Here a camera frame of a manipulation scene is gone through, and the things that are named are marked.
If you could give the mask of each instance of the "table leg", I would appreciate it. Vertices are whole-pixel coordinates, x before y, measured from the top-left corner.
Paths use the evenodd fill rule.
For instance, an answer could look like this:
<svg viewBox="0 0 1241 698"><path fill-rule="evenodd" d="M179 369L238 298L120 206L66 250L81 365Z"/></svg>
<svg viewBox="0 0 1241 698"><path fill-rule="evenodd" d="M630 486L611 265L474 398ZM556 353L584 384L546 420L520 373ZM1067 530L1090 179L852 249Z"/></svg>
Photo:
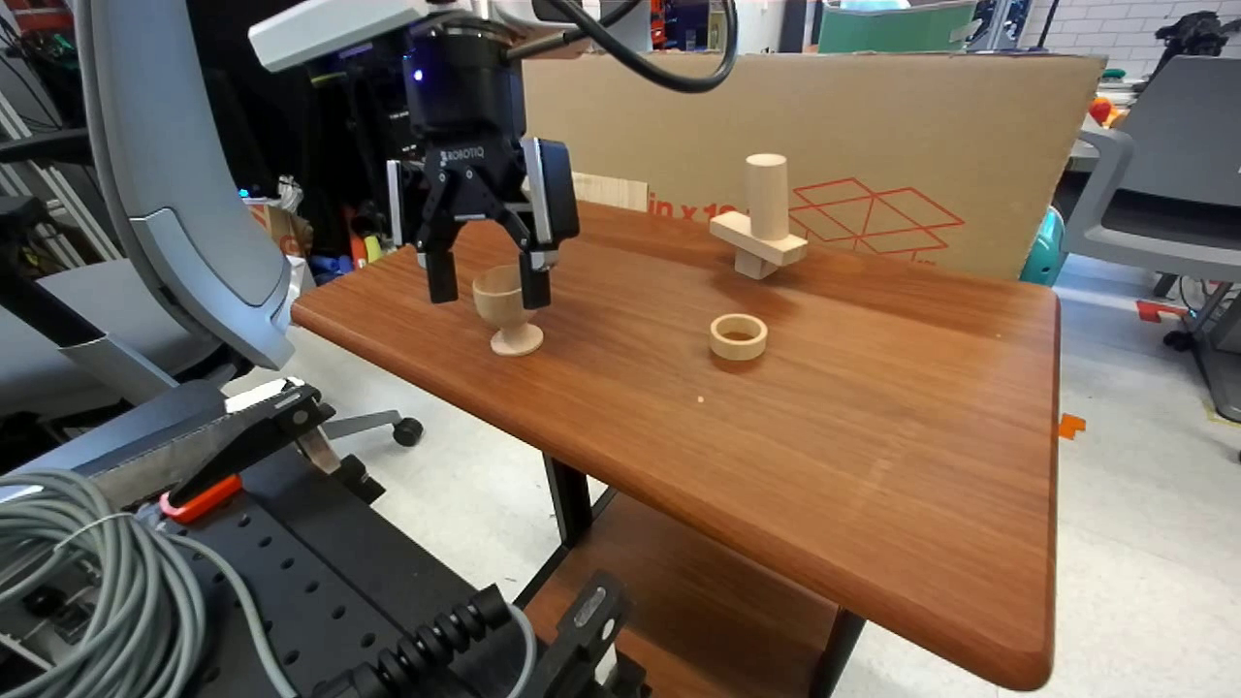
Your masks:
<svg viewBox="0 0 1241 698"><path fill-rule="evenodd" d="M556 505L556 518L559 518L559 537L568 548L573 548L594 522L585 474L577 474L546 455L545 455L545 468L546 468L546 488L551 488L551 505Z"/></svg>
<svg viewBox="0 0 1241 698"><path fill-rule="evenodd" d="M811 698L828 698L840 690L840 680L845 674L845 663L852 655L863 628L865 628L863 615L852 615L850 607L840 607L828 650L814 665Z"/></svg>

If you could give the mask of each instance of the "wooden table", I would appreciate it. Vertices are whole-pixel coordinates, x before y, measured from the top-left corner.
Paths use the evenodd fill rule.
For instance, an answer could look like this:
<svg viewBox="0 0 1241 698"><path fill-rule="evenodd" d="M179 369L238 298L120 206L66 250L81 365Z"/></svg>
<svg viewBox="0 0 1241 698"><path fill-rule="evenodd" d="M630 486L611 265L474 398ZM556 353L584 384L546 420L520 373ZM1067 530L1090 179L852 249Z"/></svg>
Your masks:
<svg viewBox="0 0 1241 698"><path fill-rule="evenodd" d="M307 294L297 319L564 466L1000 686L1050 674L1058 303L828 250L737 279L701 230L584 208L546 343L491 353L466 279L518 261L459 239L462 303L410 250ZM722 369L708 320L771 325Z"/></svg>

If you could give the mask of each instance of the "wooden base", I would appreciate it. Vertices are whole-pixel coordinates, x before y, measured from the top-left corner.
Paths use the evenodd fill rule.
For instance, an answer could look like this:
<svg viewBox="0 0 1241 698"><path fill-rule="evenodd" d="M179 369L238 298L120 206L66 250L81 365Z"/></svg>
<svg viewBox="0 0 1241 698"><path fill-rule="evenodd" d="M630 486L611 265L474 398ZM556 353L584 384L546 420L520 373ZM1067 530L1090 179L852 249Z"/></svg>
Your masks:
<svg viewBox="0 0 1241 698"><path fill-rule="evenodd" d="M834 607L630 497L599 510L531 597L541 636L556 636L594 570L622 583L622 650L650 672L657 692L811 690Z"/></svg>

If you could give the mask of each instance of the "cardboard box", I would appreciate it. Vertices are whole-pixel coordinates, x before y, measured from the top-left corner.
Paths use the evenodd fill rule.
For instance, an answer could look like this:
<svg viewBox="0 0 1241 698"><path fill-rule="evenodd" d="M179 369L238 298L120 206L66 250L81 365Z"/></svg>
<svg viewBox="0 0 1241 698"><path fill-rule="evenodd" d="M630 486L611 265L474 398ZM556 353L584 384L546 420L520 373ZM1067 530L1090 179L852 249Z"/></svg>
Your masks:
<svg viewBox="0 0 1241 698"><path fill-rule="evenodd" d="M713 57L662 53L670 68ZM745 155L793 160L793 230L811 243L1018 279L1097 57L743 57L713 93L669 93L615 57L529 62L536 134L573 169L650 186L650 214L708 230L745 208Z"/></svg>

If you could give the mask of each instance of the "wooden cylinder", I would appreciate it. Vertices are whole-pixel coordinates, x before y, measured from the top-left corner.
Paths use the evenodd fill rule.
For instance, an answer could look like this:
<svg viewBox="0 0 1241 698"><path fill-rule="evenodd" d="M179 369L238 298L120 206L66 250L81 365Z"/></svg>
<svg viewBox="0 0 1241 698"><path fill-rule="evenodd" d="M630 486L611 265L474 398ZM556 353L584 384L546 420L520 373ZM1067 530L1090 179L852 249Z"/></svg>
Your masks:
<svg viewBox="0 0 1241 698"><path fill-rule="evenodd" d="M748 232L775 239L789 232L789 160L761 152L745 160Z"/></svg>

